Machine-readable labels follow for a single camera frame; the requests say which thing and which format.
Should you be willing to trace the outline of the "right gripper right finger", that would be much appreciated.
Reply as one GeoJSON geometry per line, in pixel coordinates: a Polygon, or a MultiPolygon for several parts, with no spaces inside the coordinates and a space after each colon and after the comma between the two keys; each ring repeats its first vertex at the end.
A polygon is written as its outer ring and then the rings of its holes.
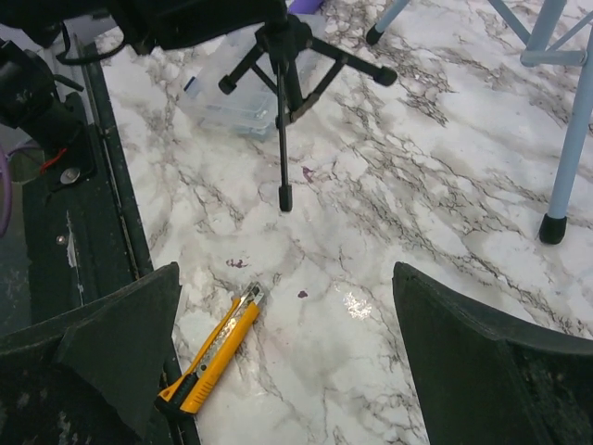
{"type": "Polygon", "coordinates": [[[493,309],[404,262],[392,283],[431,443],[591,443],[591,340],[493,309]]]}

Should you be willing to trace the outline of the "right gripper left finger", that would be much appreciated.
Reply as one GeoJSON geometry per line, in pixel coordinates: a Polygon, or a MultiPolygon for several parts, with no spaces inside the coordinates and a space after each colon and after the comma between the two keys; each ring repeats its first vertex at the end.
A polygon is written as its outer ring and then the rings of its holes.
{"type": "Polygon", "coordinates": [[[173,262],[3,336],[2,443],[142,443],[180,294],[173,262]]]}

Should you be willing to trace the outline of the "light blue music stand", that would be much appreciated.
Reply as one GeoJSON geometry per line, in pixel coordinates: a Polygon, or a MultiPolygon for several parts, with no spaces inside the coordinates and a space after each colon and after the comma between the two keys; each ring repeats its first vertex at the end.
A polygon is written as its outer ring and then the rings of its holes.
{"type": "Polygon", "coordinates": [[[547,245],[569,226],[592,225],[592,169],[580,159],[592,145],[592,50],[565,43],[592,25],[592,5],[563,36],[555,31],[563,1],[390,1],[367,31],[375,53],[424,52],[441,68],[469,72],[476,99],[449,113],[460,99],[449,76],[437,99],[416,108],[441,127],[466,135],[461,153],[483,163],[486,179],[474,198],[440,205],[462,217],[456,232],[476,238],[510,231],[513,223],[489,205],[499,191],[528,205],[542,204],[538,229],[547,245]]]}

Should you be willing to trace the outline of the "purple microphone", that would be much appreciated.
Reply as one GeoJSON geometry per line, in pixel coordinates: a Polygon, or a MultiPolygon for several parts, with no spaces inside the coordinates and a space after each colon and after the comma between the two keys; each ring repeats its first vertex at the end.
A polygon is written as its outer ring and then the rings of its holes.
{"type": "Polygon", "coordinates": [[[323,0],[293,0],[288,6],[288,11],[291,14],[313,15],[323,3],[323,0]]]}

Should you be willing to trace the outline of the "black tripod mic stand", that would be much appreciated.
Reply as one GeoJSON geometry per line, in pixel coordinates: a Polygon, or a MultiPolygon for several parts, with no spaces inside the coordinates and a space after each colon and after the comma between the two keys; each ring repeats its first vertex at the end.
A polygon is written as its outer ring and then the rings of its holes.
{"type": "Polygon", "coordinates": [[[281,183],[279,206],[282,212],[293,208],[292,187],[289,182],[286,127],[300,119],[320,99],[330,83],[345,66],[370,76],[383,86],[392,85],[397,73],[388,67],[373,65],[359,57],[327,44],[315,37],[310,26],[292,14],[282,19],[269,20],[256,33],[256,44],[243,59],[219,82],[221,91],[230,95],[237,83],[249,71],[268,86],[277,98],[276,128],[279,134],[281,183]],[[297,57],[312,50],[334,61],[320,83],[307,95],[302,95],[297,71],[297,57]]]}

